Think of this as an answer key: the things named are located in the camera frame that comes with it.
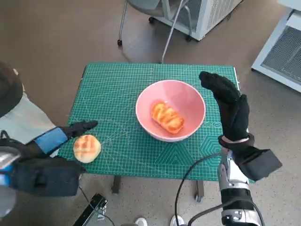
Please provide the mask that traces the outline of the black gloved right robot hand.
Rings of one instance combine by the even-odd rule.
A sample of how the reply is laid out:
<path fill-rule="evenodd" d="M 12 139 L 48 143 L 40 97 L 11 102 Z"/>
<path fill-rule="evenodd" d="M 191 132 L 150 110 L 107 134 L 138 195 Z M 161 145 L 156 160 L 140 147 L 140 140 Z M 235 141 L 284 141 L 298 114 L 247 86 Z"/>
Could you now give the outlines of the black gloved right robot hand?
<path fill-rule="evenodd" d="M 201 86 L 212 91 L 219 106 L 222 135 L 219 143 L 234 152 L 241 152 L 254 145 L 254 136 L 247 132 L 250 108 L 247 96 L 235 84 L 216 73 L 201 72 Z"/>

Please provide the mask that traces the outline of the black left hand, blue tape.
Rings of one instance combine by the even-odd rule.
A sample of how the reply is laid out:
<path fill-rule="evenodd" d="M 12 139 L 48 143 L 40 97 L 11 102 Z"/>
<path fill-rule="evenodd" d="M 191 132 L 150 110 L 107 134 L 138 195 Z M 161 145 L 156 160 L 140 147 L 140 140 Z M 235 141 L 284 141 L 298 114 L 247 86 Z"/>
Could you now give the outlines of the black left hand, blue tape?
<path fill-rule="evenodd" d="M 79 121 L 64 127 L 55 127 L 35 137 L 27 144 L 12 140 L 22 158 L 46 158 L 68 140 L 80 137 L 98 125 L 98 121 Z"/>

